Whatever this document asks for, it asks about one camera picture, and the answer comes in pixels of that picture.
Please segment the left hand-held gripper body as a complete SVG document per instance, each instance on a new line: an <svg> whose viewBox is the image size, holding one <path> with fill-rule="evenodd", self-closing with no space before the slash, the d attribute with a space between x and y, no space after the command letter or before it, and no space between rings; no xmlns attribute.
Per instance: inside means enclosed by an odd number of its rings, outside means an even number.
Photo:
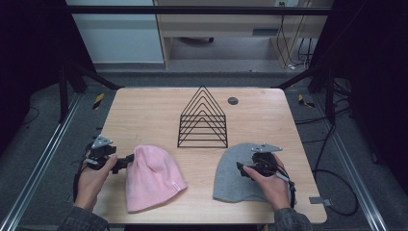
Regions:
<svg viewBox="0 0 408 231"><path fill-rule="evenodd" d="M112 143L112 140L98 135L87 147L88 156L85 159L87 166L94 170L102 168L109 156L116 153L116 147L112 146Z"/></svg>

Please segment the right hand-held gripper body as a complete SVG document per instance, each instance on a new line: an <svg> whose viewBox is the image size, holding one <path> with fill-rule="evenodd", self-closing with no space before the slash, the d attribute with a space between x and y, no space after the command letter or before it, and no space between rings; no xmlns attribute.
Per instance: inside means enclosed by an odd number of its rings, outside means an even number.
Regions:
<svg viewBox="0 0 408 231"><path fill-rule="evenodd" d="M278 170L274 153L282 151L281 147L262 143L261 145L252 147L251 151L253 152L252 161L255 164L253 168L261 175L269 177Z"/></svg>

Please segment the grey knit beanie hat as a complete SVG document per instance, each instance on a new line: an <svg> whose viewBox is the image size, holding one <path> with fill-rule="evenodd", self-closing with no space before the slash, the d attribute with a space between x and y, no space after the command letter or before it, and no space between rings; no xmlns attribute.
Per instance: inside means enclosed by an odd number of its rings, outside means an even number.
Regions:
<svg viewBox="0 0 408 231"><path fill-rule="evenodd" d="M213 198L223 202L267 201L262 189L252 178L241 177L236 162L253 168L251 148L260 145L244 142L228 148L222 155L216 171ZM284 168L277 163L274 173L288 184L289 200L293 208L296 203L294 182Z"/></svg>

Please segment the pink knit beanie hat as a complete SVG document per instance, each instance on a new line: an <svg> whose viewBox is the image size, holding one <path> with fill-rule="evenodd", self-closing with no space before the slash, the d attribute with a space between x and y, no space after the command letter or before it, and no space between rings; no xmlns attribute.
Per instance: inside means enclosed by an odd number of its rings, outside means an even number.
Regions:
<svg viewBox="0 0 408 231"><path fill-rule="evenodd" d="M188 185L169 153L154 145L134 149L126 170L127 212L135 213L164 204Z"/></svg>

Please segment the black wire triangle rack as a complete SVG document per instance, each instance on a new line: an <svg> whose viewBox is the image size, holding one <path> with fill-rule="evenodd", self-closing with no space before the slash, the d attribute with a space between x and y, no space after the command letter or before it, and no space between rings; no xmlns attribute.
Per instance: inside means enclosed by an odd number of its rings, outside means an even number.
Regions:
<svg viewBox="0 0 408 231"><path fill-rule="evenodd" d="M209 90L201 86L180 114L177 146L227 148L227 119Z"/></svg>

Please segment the person's right hand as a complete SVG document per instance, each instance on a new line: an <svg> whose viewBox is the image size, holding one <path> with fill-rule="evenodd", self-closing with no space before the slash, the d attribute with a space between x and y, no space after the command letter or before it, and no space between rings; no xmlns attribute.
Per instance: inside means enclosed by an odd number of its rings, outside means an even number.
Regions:
<svg viewBox="0 0 408 231"><path fill-rule="evenodd" d="M273 212L291 207L286 181L279 178L276 174L265 177L251 167L244 166L243 169L250 178L260 185Z"/></svg>

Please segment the person's left hand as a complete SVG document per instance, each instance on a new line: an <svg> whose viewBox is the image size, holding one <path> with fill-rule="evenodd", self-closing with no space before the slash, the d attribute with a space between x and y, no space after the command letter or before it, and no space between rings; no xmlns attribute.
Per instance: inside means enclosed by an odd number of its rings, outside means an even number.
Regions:
<svg viewBox="0 0 408 231"><path fill-rule="evenodd" d="M109 172L115 166L116 162L117 155L113 154L107 160L106 164L98 170L91 169L86 163L83 163L78 180L78 192L74 202L75 207L79 207L90 212L93 211L97 201L97 196L100 193L104 182L109 176Z"/></svg>

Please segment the grey tape piece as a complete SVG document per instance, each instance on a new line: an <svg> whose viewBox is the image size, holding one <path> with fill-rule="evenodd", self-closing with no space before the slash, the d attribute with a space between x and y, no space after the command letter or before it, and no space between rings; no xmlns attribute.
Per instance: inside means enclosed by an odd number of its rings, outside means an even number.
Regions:
<svg viewBox="0 0 408 231"><path fill-rule="evenodd" d="M321 196L310 196L309 201L311 204L322 204L324 207L331 207L332 201L328 198L322 198Z"/></svg>

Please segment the yellow pliers on floor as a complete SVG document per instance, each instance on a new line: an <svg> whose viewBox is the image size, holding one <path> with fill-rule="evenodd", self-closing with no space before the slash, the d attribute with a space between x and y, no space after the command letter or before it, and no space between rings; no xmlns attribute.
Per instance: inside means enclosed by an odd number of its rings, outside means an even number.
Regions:
<svg viewBox="0 0 408 231"><path fill-rule="evenodd" d="M299 103L299 105L303 105L303 106L308 107L308 108L315 108L316 107L316 105L314 103L306 102L302 94L298 95L298 103Z"/></svg>

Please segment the white cabinet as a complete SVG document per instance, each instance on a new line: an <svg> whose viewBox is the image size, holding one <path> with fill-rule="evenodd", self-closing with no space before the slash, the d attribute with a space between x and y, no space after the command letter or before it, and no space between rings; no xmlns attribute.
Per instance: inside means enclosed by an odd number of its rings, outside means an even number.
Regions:
<svg viewBox="0 0 408 231"><path fill-rule="evenodd" d="M95 64L164 62L154 14L74 14Z"/></svg>

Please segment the dark curtain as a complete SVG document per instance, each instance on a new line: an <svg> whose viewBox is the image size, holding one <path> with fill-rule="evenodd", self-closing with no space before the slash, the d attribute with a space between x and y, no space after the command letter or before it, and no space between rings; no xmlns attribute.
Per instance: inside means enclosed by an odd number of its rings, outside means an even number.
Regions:
<svg viewBox="0 0 408 231"><path fill-rule="evenodd" d="M64 62L94 70L66 0L0 0L0 155Z"/></svg>
<svg viewBox="0 0 408 231"><path fill-rule="evenodd" d="M335 74L373 153L408 194L408 0L334 0L314 58L337 40Z"/></svg>

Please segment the light wooden desk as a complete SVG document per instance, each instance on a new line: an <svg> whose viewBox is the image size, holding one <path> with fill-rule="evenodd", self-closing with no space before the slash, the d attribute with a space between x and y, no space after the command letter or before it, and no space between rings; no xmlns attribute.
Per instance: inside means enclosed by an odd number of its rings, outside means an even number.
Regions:
<svg viewBox="0 0 408 231"><path fill-rule="evenodd" d="M157 6L294 7L330 8L334 0L153 0ZM159 14L156 16L165 64L169 64L175 38L269 38L278 61L286 68L294 64L299 39L317 39L324 15L225 15Z"/></svg>

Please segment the yellow-handled tool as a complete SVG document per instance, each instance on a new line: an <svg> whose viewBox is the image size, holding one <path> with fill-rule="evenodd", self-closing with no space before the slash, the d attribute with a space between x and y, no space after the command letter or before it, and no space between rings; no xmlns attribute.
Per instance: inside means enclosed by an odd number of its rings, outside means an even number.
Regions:
<svg viewBox="0 0 408 231"><path fill-rule="evenodd" d="M97 110L99 108L99 106L101 104L101 101L103 100L104 96L105 96L105 93L99 93L96 96L95 101L94 101L94 103L92 105L93 110Z"/></svg>

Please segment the black frame strut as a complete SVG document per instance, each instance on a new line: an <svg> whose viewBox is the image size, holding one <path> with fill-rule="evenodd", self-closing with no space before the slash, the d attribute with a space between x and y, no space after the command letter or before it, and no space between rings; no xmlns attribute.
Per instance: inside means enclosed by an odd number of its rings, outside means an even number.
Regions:
<svg viewBox="0 0 408 231"><path fill-rule="evenodd" d="M332 125L334 125L335 108L333 99L334 99L335 73L328 64L316 64L312 67L309 67L307 70L297 74L290 80L275 86L275 88L285 90L288 87L294 85L295 83L305 79L306 77L312 78L308 86L308 90L310 93L317 93L322 88L325 88L324 112L329 122Z"/></svg>
<svg viewBox="0 0 408 231"><path fill-rule="evenodd" d="M99 84L107 87L110 90L122 89L122 86L108 81L107 79L97 74L95 71L87 69L80 64L63 64L58 73L61 108L59 119L60 123L63 123L65 121L69 112L67 84L70 83L76 92L84 92L88 87L83 80L84 76L90 77L90 79L98 82Z"/></svg>

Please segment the black horizontal frame bar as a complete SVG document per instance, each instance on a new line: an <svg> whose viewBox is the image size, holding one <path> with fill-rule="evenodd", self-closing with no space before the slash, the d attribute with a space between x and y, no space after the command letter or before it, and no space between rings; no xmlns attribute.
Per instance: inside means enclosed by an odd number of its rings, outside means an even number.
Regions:
<svg viewBox="0 0 408 231"><path fill-rule="evenodd" d="M217 6L67 6L71 13L101 14L243 14L243 15L329 15L331 8L217 7Z"/></svg>

